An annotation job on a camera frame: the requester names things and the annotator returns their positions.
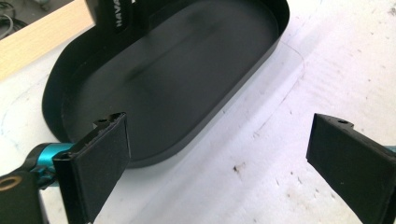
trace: white work surface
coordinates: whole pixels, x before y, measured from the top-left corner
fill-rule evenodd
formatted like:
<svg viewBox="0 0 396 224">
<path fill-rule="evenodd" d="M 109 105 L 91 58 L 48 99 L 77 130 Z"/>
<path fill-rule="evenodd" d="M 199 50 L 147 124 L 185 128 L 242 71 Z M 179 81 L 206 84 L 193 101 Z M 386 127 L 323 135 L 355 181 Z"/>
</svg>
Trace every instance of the white work surface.
<svg viewBox="0 0 396 224">
<path fill-rule="evenodd" d="M 305 153 L 314 113 L 396 144 L 396 2 L 289 4 L 270 59 L 176 156 L 126 170 L 95 223 L 360 223 Z M 0 82 L 0 174 L 57 141 L 41 98 L 64 47 Z M 51 223 L 66 223 L 60 191 L 42 195 Z"/>
</svg>

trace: oval tray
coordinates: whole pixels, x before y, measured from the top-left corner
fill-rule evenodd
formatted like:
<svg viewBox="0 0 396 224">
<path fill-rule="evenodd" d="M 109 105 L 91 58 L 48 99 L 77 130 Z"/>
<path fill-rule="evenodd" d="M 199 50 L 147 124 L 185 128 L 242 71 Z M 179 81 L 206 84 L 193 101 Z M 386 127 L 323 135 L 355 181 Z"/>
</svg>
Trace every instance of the oval tray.
<svg viewBox="0 0 396 224">
<path fill-rule="evenodd" d="M 121 33 L 96 25 L 69 44 L 42 105 L 63 142 L 126 112 L 131 167 L 186 146 L 271 55 L 290 16 L 285 0 L 151 2 L 144 13 L 133 7 Z"/>
</svg>

